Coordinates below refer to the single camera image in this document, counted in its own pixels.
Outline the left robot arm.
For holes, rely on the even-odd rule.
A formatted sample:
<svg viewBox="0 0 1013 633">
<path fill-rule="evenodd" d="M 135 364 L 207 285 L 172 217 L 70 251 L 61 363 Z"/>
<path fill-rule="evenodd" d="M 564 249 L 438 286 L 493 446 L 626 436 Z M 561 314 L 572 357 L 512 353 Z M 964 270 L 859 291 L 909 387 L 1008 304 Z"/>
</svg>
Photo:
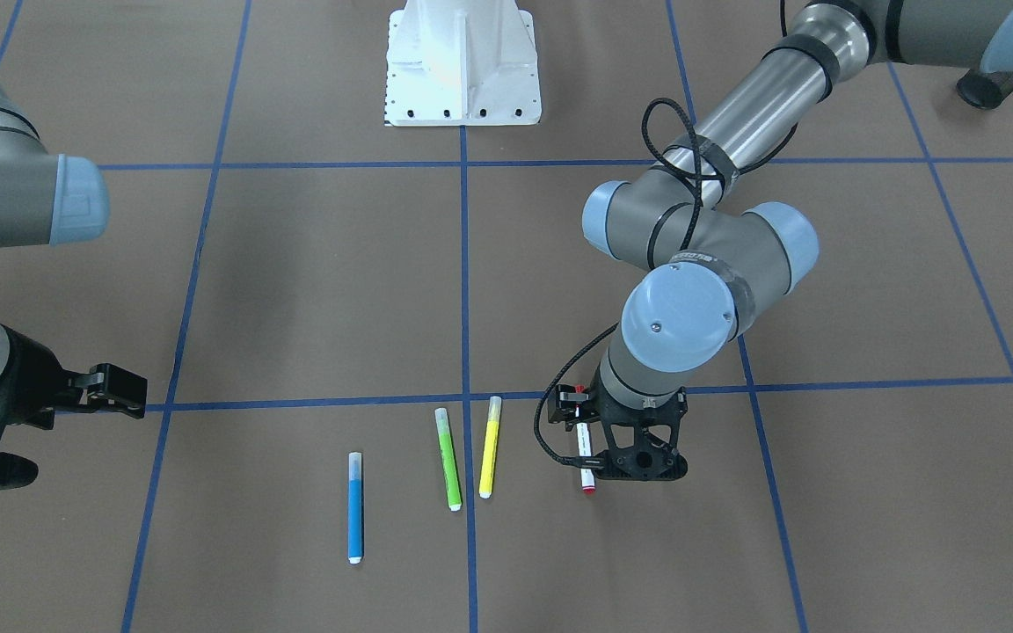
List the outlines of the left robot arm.
<svg viewBox="0 0 1013 633">
<path fill-rule="evenodd" d="M 1013 76 L 1013 1 L 812 1 L 724 100 L 631 183 L 599 185 L 582 212 L 594 248 L 645 276 L 601 335 L 606 352 L 585 389 L 554 382 L 540 409 L 566 430 L 601 427 L 596 455 L 554 455 L 598 478 L 674 481 L 693 373 L 790 294 L 819 259 L 804 214 L 763 203 L 718 211 L 741 178 L 783 148 L 805 113 L 869 65 L 966 68 Z"/>
</svg>

